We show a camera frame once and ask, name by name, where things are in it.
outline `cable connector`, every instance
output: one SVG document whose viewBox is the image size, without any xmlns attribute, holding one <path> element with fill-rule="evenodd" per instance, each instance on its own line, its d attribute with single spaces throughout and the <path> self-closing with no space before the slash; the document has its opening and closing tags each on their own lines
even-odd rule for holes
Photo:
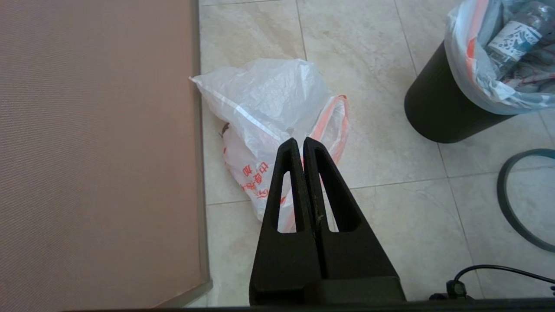
<svg viewBox="0 0 555 312">
<path fill-rule="evenodd" d="M 458 280 L 448 281 L 447 295 L 449 299 L 467 299 L 465 284 Z"/>
</svg>

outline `black rubber loop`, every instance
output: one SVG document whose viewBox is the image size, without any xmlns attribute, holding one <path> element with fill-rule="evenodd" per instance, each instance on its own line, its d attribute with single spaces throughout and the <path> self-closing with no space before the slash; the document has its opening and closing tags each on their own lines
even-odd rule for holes
<svg viewBox="0 0 555 312">
<path fill-rule="evenodd" d="M 517 216 L 514 214 L 511 204 L 509 203 L 509 198 L 507 197 L 507 178 L 509 177 L 509 172 L 511 171 L 511 168 L 513 168 L 514 164 L 527 156 L 544 156 L 555 159 L 555 150 L 546 148 L 531 149 L 527 152 L 516 154 L 515 156 L 509 158 L 509 160 L 507 160 L 501 168 L 497 179 L 497 199 L 499 200 L 499 206 L 501 206 L 501 211 L 507 221 L 509 221 L 513 229 L 515 229 L 522 237 L 543 250 L 555 253 L 555 245 L 552 245 L 532 234 L 532 232 L 530 232 L 520 222 L 520 220 L 518 220 Z"/>
</svg>

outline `plastic bottle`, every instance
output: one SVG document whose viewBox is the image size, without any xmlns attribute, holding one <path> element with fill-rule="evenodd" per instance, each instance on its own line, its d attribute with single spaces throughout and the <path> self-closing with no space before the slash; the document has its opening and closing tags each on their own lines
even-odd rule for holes
<svg viewBox="0 0 555 312">
<path fill-rule="evenodd" d="M 553 31 L 555 9 L 539 1 L 531 1 L 505 24 L 486 46 L 497 79 L 505 76 L 520 59 Z"/>
</svg>

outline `tile grout line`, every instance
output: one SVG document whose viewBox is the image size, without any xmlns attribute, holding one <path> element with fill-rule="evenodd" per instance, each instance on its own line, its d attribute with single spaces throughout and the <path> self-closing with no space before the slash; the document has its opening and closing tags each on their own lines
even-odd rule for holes
<svg viewBox="0 0 555 312">
<path fill-rule="evenodd" d="M 530 168 L 513 168 L 511 169 L 511 172 L 522 172 L 522 171 L 527 171 L 527 170 L 537 170 L 537 169 L 544 169 L 544 168 L 555 168 L 555 165 L 542 165 L 542 166 L 538 166 L 538 167 L 530 167 Z M 499 173 L 501 170 L 497 170 L 497 171 L 488 171 L 488 172 L 480 172 L 480 173 L 471 173 L 471 174 L 462 174 L 462 175 L 454 175 L 452 177 L 449 177 L 449 179 L 457 179 L 457 178 L 468 178 L 468 177 L 474 177 L 477 175 L 484 175 L 484 174 L 492 174 L 492 173 Z"/>
<path fill-rule="evenodd" d="M 476 265 L 476 263 L 474 262 L 474 257 L 472 256 L 472 250 L 470 249 L 470 243 L 468 242 L 468 237 L 466 237 L 465 226 L 462 224 L 461 212 L 458 211 L 457 199 L 455 198 L 455 193 L 453 192 L 453 186 L 451 186 L 451 179 L 449 177 L 447 178 L 447 182 L 449 183 L 449 189 L 451 190 L 451 197 L 453 198 L 453 202 L 455 203 L 455 209 L 457 209 L 458 222 L 461 225 L 462 235 L 464 235 L 465 237 L 466 249 L 468 250 L 468 253 L 470 255 L 470 262 L 472 263 L 472 265 Z M 474 273 L 476 275 L 476 278 L 478 279 L 478 286 L 480 287 L 480 293 L 482 293 L 482 297 L 485 298 L 482 282 L 480 281 L 480 276 L 478 275 L 478 272 L 474 271 Z"/>
<path fill-rule="evenodd" d="M 308 61 L 308 57 L 306 56 L 305 36 L 302 33 L 301 11 L 299 10 L 299 1 L 298 0 L 295 0 L 295 5 L 297 6 L 297 17 L 299 19 L 299 28 L 301 30 L 302 50 L 305 52 L 305 61 Z"/>
<path fill-rule="evenodd" d="M 225 203 L 214 203 L 214 204 L 206 204 L 205 206 L 217 206 L 217 205 L 226 205 L 226 204 L 236 204 L 236 203 L 244 203 L 244 202 L 250 202 L 250 199 L 245 199 L 245 200 L 236 200 L 234 202 L 225 202 Z"/>
<path fill-rule="evenodd" d="M 511 170 L 511 172 L 523 172 L 523 171 L 528 171 L 528 170 L 537 170 L 537 169 L 544 169 L 544 168 L 555 168 L 555 165 L 540 166 L 540 167 L 533 167 L 533 168 L 519 168 L 519 169 L 513 168 Z M 466 175 L 456 175 L 454 177 L 440 177 L 440 178 L 423 179 L 423 180 L 412 180 L 412 181 L 404 181 L 404 182 L 393 182 L 393 183 L 386 183 L 386 184 L 367 185 L 367 186 L 364 186 L 364 187 L 349 188 L 349 190 L 360 190 L 360 189 L 366 189 L 366 188 L 387 187 L 387 186 L 390 186 L 390 185 L 399 185 L 399 184 L 416 183 L 416 182 L 431 182 L 431 181 L 437 181 L 437 180 L 441 180 L 441 179 L 451 180 L 451 179 L 458 179 L 458 178 L 477 177 L 479 175 L 493 174 L 493 173 L 499 173 L 499 171 L 473 173 L 473 174 L 466 174 Z M 205 206 L 208 207 L 208 206 L 225 205 L 225 204 L 236 204 L 236 203 L 243 203 L 243 202 L 250 202 L 250 201 L 251 201 L 250 199 L 234 200 L 232 202 L 206 204 Z"/>
<path fill-rule="evenodd" d="M 401 19 L 401 14 L 399 13 L 399 8 L 397 6 L 397 0 L 393 0 L 393 3 L 395 4 L 395 10 L 397 10 L 397 17 L 399 18 L 399 23 L 401 24 L 401 30 L 403 30 L 403 36 L 405 38 L 405 43 L 407 44 L 408 55 L 411 57 L 412 67 L 415 70 L 415 74 L 418 76 L 418 73 L 416 72 L 415 60 L 412 58 L 411 47 L 408 45 L 408 39 L 405 32 L 405 27 L 403 26 L 403 20 Z"/>
<path fill-rule="evenodd" d="M 449 178 L 449 175 L 447 174 L 447 166 L 445 166 L 445 160 L 443 159 L 443 154 L 441 153 L 440 144 L 439 144 L 439 142 L 436 142 L 436 143 L 437 143 L 437 150 L 438 150 L 439 153 L 440 153 L 441 163 L 443 164 L 443 171 L 445 171 L 445 176 L 446 176 L 447 178 Z"/>
<path fill-rule="evenodd" d="M 246 4 L 246 3 L 272 2 L 272 1 L 283 1 L 283 0 L 256 0 L 256 1 L 243 1 L 243 2 L 232 2 L 232 3 L 216 3 L 216 4 L 201 5 L 201 7 L 228 6 L 230 4 Z"/>
</svg>

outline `plastic bag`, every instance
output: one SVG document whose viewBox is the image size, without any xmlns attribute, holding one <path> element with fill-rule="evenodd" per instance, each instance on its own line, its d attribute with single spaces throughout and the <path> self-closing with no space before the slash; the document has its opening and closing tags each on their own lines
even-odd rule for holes
<svg viewBox="0 0 555 312">
<path fill-rule="evenodd" d="M 467 98 L 494 114 L 522 114 L 555 107 L 555 94 L 550 92 L 555 78 L 555 58 L 551 52 L 555 51 L 551 44 L 555 42 L 555 33 L 545 36 L 521 59 L 514 78 L 503 82 L 496 80 L 484 50 L 526 2 L 465 0 L 448 15 L 445 51 L 453 77 Z M 555 1 L 542 2 L 553 5 Z"/>
<path fill-rule="evenodd" d="M 278 147 L 291 137 L 326 146 L 337 163 L 347 140 L 348 102 L 332 96 L 317 67 L 301 59 L 258 59 L 191 78 L 210 110 L 229 123 L 224 160 L 262 221 Z M 292 231 L 293 199 L 284 177 L 278 230 Z"/>
</svg>

